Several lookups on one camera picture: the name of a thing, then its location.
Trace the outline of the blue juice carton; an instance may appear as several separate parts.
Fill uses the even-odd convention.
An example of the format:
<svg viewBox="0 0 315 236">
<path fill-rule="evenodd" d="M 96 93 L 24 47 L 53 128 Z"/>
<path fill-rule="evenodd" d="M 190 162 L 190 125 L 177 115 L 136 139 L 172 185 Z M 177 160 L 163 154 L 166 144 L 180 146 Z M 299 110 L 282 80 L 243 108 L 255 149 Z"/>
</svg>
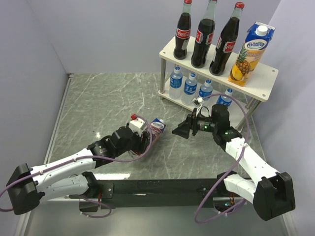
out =
<svg viewBox="0 0 315 236">
<path fill-rule="evenodd" d="M 228 80 L 238 86 L 245 86 L 258 65 L 275 27 L 255 22 L 247 31 L 246 39 L 229 73 Z"/>
</svg>

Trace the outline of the dark juice carton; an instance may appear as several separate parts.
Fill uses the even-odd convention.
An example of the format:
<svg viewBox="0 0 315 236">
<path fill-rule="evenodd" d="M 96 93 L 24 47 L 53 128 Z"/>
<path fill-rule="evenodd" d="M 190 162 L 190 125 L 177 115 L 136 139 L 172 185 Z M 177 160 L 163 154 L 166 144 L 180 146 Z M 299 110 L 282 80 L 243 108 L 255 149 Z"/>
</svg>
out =
<svg viewBox="0 0 315 236">
<path fill-rule="evenodd" d="M 155 118 L 151 123 L 150 123 L 150 128 L 152 132 L 152 138 L 150 139 L 150 142 L 152 142 L 152 145 L 154 142 L 162 135 L 166 128 L 166 124 L 164 123 L 163 120 Z M 135 155 L 131 150 L 128 152 L 129 155 L 132 158 L 135 158 L 137 155 Z"/>
</svg>

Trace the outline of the water bottle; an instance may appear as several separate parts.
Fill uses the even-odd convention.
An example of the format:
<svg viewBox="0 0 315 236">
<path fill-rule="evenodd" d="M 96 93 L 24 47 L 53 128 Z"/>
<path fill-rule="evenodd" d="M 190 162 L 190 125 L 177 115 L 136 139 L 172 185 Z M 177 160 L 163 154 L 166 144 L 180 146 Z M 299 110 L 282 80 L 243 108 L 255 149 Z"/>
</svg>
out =
<svg viewBox="0 0 315 236">
<path fill-rule="evenodd" d="M 179 99 L 181 96 L 181 86 L 183 74 L 179 66 L 175 66 L 174 71 L 170 74 L 169 96 L 172 99 Z"/>
<path fill-rule="evenodd" d="M 232 95 L 233 95 L 233 89 L 228 88 L 224 95 L 220 95 L 217 99 L 216 104 L 221 104 L 221 105 L 225 105 L 227 107 L 229 107 L 232 103 Z"/>
<path fill-rule="evenodd" d="M 207 106 L 209 103 L 210 95 L 213 92 L 213 86 L 212 86 L 212 81 L 211 80 L 206 80 L 199 88 L 198 92 L 198 98 L 202 98 L 204 103 L 204 106 Z"/>
<path fill-rule="evenodd" d="M 184 93 L 181 98 L 181 101 L 185 105 L 190 105 L 191 101 L 194 98 L 194 94 L 196 92 L 197 88 L 197 80 L 196 80 L 196 74 L 190 73 L 189 76 L 185 80 L 184 84 Z"/>
</svg>

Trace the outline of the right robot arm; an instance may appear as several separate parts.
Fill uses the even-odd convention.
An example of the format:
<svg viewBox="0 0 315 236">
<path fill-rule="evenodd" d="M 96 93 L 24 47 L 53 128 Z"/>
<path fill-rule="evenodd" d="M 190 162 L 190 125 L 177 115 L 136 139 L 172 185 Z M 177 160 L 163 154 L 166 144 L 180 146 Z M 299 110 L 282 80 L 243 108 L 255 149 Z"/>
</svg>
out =
<svg viewBox="0 0 315 236">
<path fill-rule="evenodd" d="M 218 194 L 227 196 L 232 192 L 239 195 L 252 203 L 258 216 L 265 221 L 296 208 L 291 176 L 268 165 L 248 145 L 245 138 L 230 125 L 225 105 L 213 105 L 208 117 L 194 108 L 172 133 L 187 139 L 198 131 L 212 133 L 215 143 L 238 161 L 250 176 L 247 180 L 238 174 L 223 174 L 223 180 L 216 184 Z"/>
</svg>

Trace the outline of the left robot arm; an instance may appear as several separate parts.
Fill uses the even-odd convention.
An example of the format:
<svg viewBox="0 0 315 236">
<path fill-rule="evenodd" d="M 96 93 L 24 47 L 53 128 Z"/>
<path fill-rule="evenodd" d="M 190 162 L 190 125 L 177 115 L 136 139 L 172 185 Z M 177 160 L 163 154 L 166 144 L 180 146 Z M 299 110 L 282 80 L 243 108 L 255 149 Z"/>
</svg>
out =
<svg viewBox="0 0 315 236">
<path fill-rule="evenodd" d="M 120 162 L 118 157 L 129 151 L 141 158 L 151 149 L 154 139 L 151 128 L 123 126 L 69 157 L 35 167 L 21 164 L 6 184 L 12 205 L 7 211 L 21 215 L 42 201 L 66 195 L 94 197 L 101 187 L 91 169 Z"/>
</svg>

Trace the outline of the cola bottle shelved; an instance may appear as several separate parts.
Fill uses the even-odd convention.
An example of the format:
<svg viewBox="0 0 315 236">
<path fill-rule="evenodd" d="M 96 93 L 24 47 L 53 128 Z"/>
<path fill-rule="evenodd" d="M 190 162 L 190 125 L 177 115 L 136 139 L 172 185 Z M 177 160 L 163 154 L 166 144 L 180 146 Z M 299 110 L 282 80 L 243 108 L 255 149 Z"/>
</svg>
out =
<svg viewBox="0 0 315 236">
<path fill-rule="evenodd" d="M 191 33 L 191 0 L 184 0 L 182 14 L 177 23 L 175 34 L 175 48 L 173 55 L 176 59 L 185 59 L 187 56 L 187 45 Z"/>
<path fill-rule="evenodd" d="M 220 33 L 209 71 L 212 75 L 221 75 L 234 49 L 239 32 L 240 18 L 245 4 L 236 2 L 233 13 Z"/>
<path fill-rule="evenodd" d="M 205 65 L 215 30 L 216 5 L 217 0 L 209 0 L 205 14 L 199 22 L 191 57 L 191 64 L 195 68 L 202 68 Z"/>
</svg>

